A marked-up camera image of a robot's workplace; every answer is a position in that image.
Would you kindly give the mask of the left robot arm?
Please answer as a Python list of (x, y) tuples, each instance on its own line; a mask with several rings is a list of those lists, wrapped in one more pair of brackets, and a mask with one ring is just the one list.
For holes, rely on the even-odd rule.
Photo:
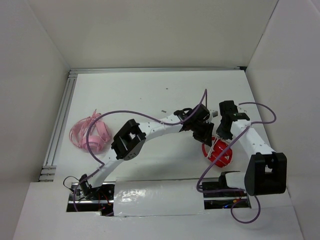
[(102, 114), (95, 112), (82, 119), (79, 126), (73, 127), (69, 134), (70, 137), (78, 134), (78, 147), (87, 150), (93, 157), (102, 151), (107, 143), (111, 143), (105, 159), (98, 160), (100, 166), (97, 170), (89, 175), (83, 174), (79, 179), (80, 192), (87, 200), (97, 197), (104, 180), (121, 163), (137, 157), (147, 141), (167, 134), (192, 131), (195, 140), (207, 146), (212, 145), (212, 115), (201, 103), (195, 108), (176, 110), (162, 119), (149, 117), (148, 122), (141, 123), (130, 119), (115, 135), (111, 135), (102, 118)]

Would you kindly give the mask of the red headphones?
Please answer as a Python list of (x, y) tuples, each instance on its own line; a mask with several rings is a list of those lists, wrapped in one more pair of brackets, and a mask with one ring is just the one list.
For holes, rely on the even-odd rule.
[[(201, 150), (206, 159), (214, 162), (216, 158), (229, 146), (229, 143), (219, 137), (212, 137), (212, 146), (202, 144)], [(216, 162), (215, 165), (219, 168), (224, 168), (229, 165), (233, 158), (233, 150), (229, 148)]]

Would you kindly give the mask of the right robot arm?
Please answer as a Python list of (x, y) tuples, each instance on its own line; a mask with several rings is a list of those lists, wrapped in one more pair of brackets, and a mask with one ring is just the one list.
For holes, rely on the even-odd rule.
[(235, 189), (244, 190), (250, 196), (283, 194), (287, 184), (287, 157), (276, 152), (253, 128), (248, 115), (239, 112), (232, 100), (219, 103), (221, 121), (217, 135), (233, 143), (240, 142), (248, 156), (246, 172), (222, 172), (218, 190), (230, 196)]

